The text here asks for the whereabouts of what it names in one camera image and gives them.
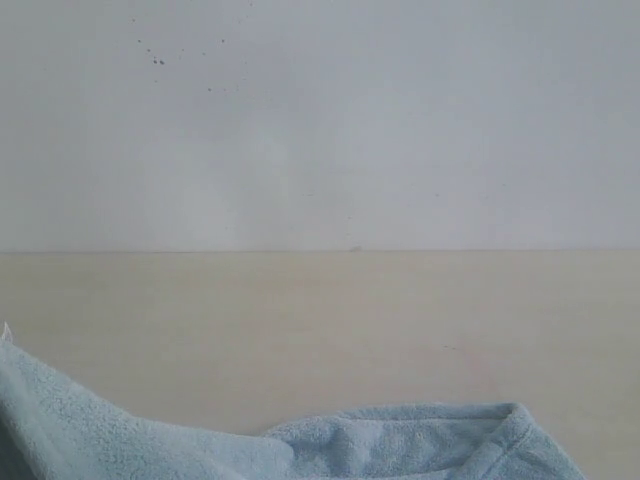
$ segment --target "table surface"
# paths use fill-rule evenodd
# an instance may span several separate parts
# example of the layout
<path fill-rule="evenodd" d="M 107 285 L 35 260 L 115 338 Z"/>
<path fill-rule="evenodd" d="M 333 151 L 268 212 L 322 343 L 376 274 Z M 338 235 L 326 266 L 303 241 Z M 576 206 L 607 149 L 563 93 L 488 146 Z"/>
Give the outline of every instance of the table surface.
<path fill-rule="evenodd" d="M 640 466 L 638 291 L 640 252 L 0 255 L 15 343 L 136 415 L 518 401 L 593 479 Z"/>

